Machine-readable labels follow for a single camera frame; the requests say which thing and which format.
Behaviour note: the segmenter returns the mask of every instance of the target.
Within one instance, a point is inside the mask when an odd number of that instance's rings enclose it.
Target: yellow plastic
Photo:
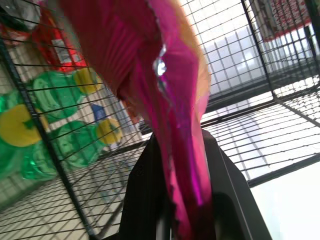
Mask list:
[[[113,118],[107,118],[99,123],[96,136],[105,145],[111,145],[118,143],[123,135],[119,122]]]
[[[87,67],[77,70],[73,78],[75,83],[79,85],[80,91],[84,94],[93,94],[102,87],[101,78],[93,69]]]
[[[40,120],[45,129],[48,128],[47,120],[41,116]],[[41,140],[40,134],[24,104],[3,112],[0,115],[0,138],[7,144],[15,147],[27,147]]]

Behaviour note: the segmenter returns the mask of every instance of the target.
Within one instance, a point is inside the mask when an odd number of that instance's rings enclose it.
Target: bird cage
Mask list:
[[[211,75],[201,127],[222,158],[251,188],[319,162],[317,2],[179,2]],[[22,126],[40,135],[21,140],[15,164],[0,164],[0,238],[111,239],[152,130],[103,84],[55,1],[1,1],[0,10],[0,116],[25,112]]]

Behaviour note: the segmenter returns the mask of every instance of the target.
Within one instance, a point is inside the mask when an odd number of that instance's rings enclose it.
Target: black wire mesh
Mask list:
[[[261,33],[266,23],[259,15],[265,14],[264,2],[267,1],[180,0],[211,73],[211,95],[201,125],[217,139],[249,183],[295,163],[320,159],[317,26],[310,24],[311,19],[302,20],[299,26],[292,23],[298,30],[285,32],[286,24],[282,23],[275,39],[274,32],[266,37],[266,33]],[[69,72],[88,64],[82,61],[77,38],[56,6],[40,7],[38,1],[31,0],[14,0],[12,4],[21,3],[25,9],[30,7],[35,17],[25,19],[23,12],[18,11],[13,19],[36,23],[36,28],[44,31],[38,38],[28,36],[21,40],[14,39],[7,28],[1,28],[6,46],[0,44],[0,91],[5,94],[16,87],[34,100],[43,88],[26,88],[27,82],[48,70]],[[54,10],[50,18],[54,24],[43,22],[41,9]],[[283,7],[276,11],[279,14]],[[52,32],[59,34],[60,41],[48,42]],[[53,164],[60,167],[60,177],[27,180],[14,172],[0,179],[4,193],[0,196],[0,238],[80,240],[88,239],[88,234],[102,238],[112,235],[119,228],[128,175],[151,131],[142,122],[133,124],[122,103],[102,83],[87,84],[81,80],[80,84],[56,86],[50,78],[48,82],[46,88],[53,95],[61,96],[62,89],[68,97],[75,98],[79,86],[92,86],[94,93],[67,106],[63,98],[58,98],[56,107],[42,113],[32,109],[37,104],[30,106],[35,121],[40,115],[62,112],[65,116],[53,121],[47,132],[40,131],[42,138],[48,140],[43,149],[54,150],[49,152]],[[102,106],[107,118],[117,120],[122,138],[98,150],[99,139],[88,133],[86,144],[75,138],[74,150],[66,154],[61,146],[57,147],[61,139],[98,122],[92,104]],[[68,110],[73,107],[76,113],[69,115]],[[85,124],[63,134],[51,134],[73,121]],[[99,152],[99,158],[86,168],[69,169],[70,159],[85,159],[87,149]]]

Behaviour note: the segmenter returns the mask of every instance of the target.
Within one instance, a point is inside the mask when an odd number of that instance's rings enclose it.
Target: pink cloth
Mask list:
[[[151,126],[161,149],[169,197],[184,240],[215,239],[212,193],[196,99],[199,60],[179,36],[169,0],[60,0],[83,55],[115,95]],[[159,91],[153,63],[162,44],[166,72]]]

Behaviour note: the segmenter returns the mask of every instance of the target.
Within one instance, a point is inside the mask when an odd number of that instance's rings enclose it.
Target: metal grid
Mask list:
[[[39,7],[29,0],[14,2]],[[201,125],[217,139],[251,187],[320,160],[317,24],[305,24],[266,42],[252,9],[257,2],[180,0],[211,72],[211,95]],[[70,26],[61,13],[55,13],[56,29],[62,31],[59,23],[64,21],[65,37],[78,47]],[[54,44],[45,47],[69,49]],[[1,93],[11,91],[14,84],[32,96],[34,91],[26,91],[21,82],[59,67],[48,64],[37,48],[31,38],[14,48],[0,44],[5,69],[0,86],[6,86]],[[1,190],[10,186],[14,191],[4,191],[5,199],[0,202],[1,239],[88,239],[88,235],[104,238],[117,232],[128,175],[151,131],[142,123],[139,129],[133,125],[105,86],[79,102],[76,114],[52,123],[49,131],[74,120],[94,124],[90,104],[103,106],[108,117],[118,120],[121,141],[106,147],[96,163],[69,173],[60,163],[68,158],[51,151],[60,175],[51,181],[26,181],[18,173],[3,179]],[[39,126],[39,115],[32,107],[29,110]],[[58,140],[41,128],[50,149]]]

